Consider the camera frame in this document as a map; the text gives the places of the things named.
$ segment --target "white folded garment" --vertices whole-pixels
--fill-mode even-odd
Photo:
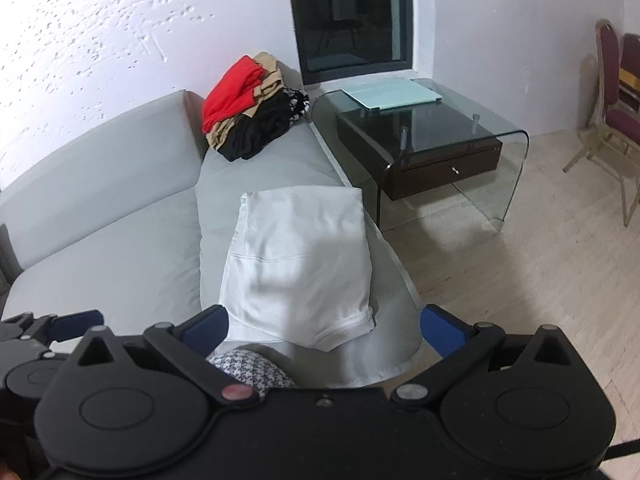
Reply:
[[[299,186],[242,196],[220,287],[228,339],[328,352],[373,329],[370,281],[361,190]]]

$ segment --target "red cloth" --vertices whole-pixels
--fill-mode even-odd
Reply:
[[[249,56],[242,56],[227,70],[202,105],[203,133],[208,134],[214,124],[254,106],[254,88],[266,72]]]

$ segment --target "beige garment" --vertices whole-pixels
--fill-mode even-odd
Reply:
[[[242,112],[248,117],[255,115],[261,102],[273,97],[278,90],[284,88],[277,59],[267,52],[261,52],[254,57],[254,61],[267,71],[267,75],[260,85],[254,88],[255,105]],[[219,150],[225,143],[229,131],[231,131],[231,128],[236,124],[236,117],[237,116],[229,117],[213,125],[211,131],[207,134],[207,141],[214,150]]]

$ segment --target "mint green laptop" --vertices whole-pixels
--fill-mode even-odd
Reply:
[[[356,99],[365,108],[399,108],[422,103],[433,103],[442,96],[410,79],[393,77],[375,83],[347,86],[345,94]]]

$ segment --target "gray sofa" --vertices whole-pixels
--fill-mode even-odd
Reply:
[[[227,162],[206,150],[199,102],[179,91],[126,112],[0,193],[0,266],[12,284],[3,319],[97,308],[119,335],[178,324],[218,300],[242,193],[346,184],[307,123],[251,160]],[[255,349],[308,387],[364,386],[406,371],[421,344],[419,299],[367,222],[371,333],[332,352],[241,341],[216,351]]]

